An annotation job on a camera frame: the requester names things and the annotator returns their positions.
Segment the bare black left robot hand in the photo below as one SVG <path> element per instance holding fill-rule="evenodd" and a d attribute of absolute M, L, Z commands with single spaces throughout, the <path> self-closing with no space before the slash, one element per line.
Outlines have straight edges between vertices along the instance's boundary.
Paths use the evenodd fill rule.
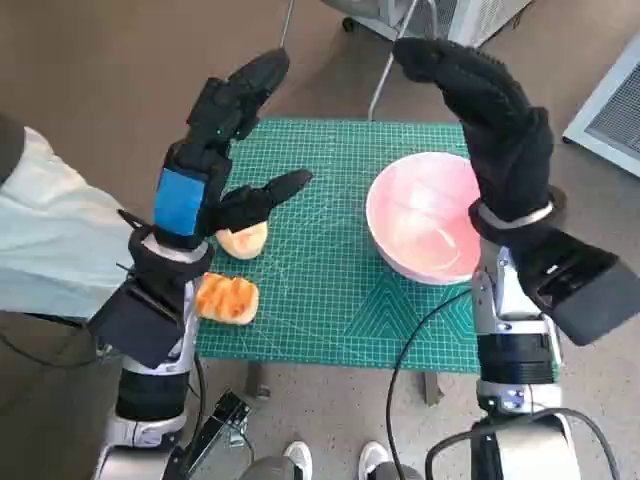
<path fill-rule="evenodd" d="M 223 192 L 232 169 L 231 144 L 258 125 L 259 110 L 284 81 L 289 65 L 286 51 L 277 48 L 226 79 L 207 79 L 187 118 L 185 137 L 165 155 L 154 200 L 160 243 L 193 249 L 219 231 L 235 233 L 265 222 L 310 182 L 312 172 L 298 169 L 262 187 Z"/>

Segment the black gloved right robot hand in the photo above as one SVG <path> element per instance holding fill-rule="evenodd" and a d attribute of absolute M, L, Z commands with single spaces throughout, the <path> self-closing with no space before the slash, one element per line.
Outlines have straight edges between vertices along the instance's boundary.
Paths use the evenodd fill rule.
<path fill-rule="evenodd" d="M 442 39 L 402 38 L 404 75 L 432 83 L 462 126 L 484 205 L 513 222 L 547 206 L 553 135 L 548 112 L 529 102 L 504 63 Z"/>

